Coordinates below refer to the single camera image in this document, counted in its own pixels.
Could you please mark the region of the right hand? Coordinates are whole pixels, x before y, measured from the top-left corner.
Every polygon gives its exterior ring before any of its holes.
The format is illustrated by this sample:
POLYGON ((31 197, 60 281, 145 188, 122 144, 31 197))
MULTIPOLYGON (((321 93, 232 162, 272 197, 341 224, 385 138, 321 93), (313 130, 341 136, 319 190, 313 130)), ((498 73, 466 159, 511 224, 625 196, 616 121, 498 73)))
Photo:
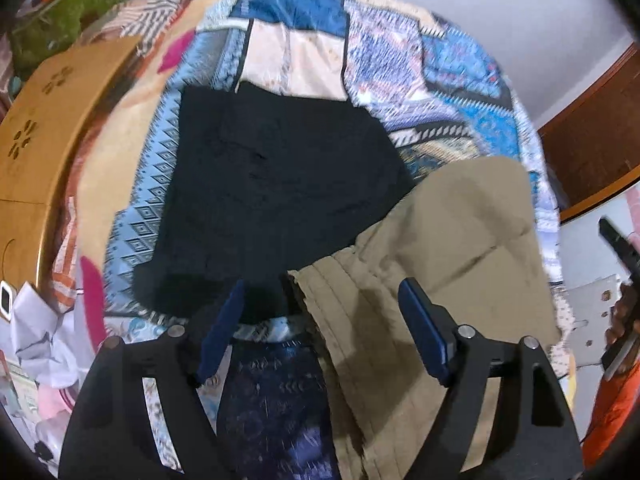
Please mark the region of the right hand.
POLYGON ((620 299, 612 307, 610 327, 605 331, 607 347, 611 347, 614 342, 624 336, 626 332, 625 323, 637 300, 638 292, 631 284, 623 283, 620 285, 620 299))

